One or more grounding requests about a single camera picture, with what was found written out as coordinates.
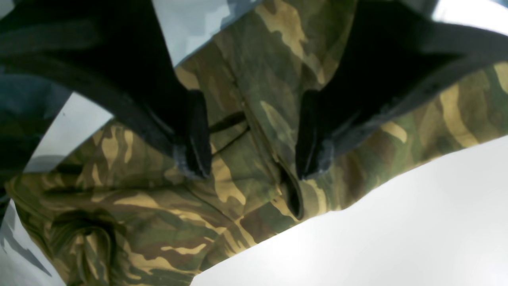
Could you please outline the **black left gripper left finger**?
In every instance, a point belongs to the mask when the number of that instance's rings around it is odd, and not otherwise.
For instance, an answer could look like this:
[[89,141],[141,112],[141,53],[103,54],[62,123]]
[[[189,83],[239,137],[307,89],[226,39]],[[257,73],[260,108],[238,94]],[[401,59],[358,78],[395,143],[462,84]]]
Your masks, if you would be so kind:
[[100,105],[185,176],[210,176],[206,100],[179,81],[152,1],[22,0],[1,20],[1,62]]

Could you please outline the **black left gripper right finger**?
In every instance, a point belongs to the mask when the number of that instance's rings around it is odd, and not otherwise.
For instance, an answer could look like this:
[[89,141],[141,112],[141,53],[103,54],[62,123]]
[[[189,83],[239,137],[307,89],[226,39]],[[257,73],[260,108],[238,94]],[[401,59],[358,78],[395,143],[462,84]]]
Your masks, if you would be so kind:
[[296,172],[308,180],[471,72],[507,60],[506,0],[360,0],[341,62],[303,94]]

